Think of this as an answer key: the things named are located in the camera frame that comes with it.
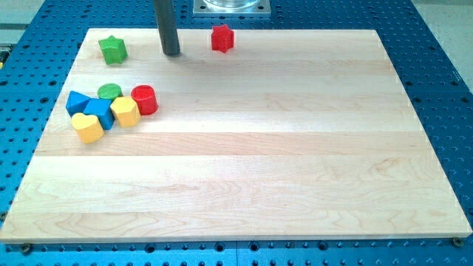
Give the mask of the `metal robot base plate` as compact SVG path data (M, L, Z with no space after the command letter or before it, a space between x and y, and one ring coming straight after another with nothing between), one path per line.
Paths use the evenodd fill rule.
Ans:
M270 14L270 0L194 0L193 14L200 16Z

